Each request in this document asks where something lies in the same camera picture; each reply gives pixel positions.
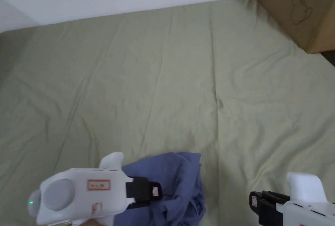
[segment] label sticker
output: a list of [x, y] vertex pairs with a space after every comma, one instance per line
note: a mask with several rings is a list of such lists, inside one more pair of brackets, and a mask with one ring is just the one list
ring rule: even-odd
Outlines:
[[152, 187], [152, 195], [153, 196], [159, 196], [159, 194], [158, 194], [158, 187]]
[[257, 207], [257, 197], [251, 196], [251, 203], [252, 206]]
[[99, 190], [110, 190], [111, 180], [88, 180], [87, 190], [99, 191]]

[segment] bed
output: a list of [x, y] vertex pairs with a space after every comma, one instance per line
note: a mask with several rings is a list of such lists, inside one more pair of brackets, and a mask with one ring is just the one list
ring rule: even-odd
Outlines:
[[335, 68], [256, 0], [0, 34], [1, 225], [33, 225], [44, 179], [165, 152], [201, 153], [201, 225], [257, 225], [252, 190], [317, 174], [335, 201]]

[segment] round gray button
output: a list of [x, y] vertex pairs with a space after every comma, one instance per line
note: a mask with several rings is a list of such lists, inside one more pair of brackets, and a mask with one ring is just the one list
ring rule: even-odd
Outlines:
[[74, 186], [65, 179], [60, 179], [49, 184], [43, 193], [44, 205], [53, 211], [65, 209], [73, 201]]
[[41, 191], [35, 190], [28, 200], [28, 212], [32, 217], [37, 217], [41, 204]]

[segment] blue cloth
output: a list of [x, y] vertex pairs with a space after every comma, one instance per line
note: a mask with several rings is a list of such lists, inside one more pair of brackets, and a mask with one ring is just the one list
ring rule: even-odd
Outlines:
[[130, 209], [115, 216], [114, 226], [198, 225], [206, 212], [200, 181], [200, 154], [167, 153], [124, 166], [128, 176], [159, 182], [163, 198], [149, 207]]

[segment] circular pad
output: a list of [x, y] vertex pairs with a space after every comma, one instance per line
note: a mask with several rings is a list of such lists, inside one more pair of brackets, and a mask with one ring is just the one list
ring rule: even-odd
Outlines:
[[73, 201], [75, 194], [74, 186], [65, 179], [52, 182], [46, 187], [43, 194], [43, 203], [53, 211], [65, 209]]

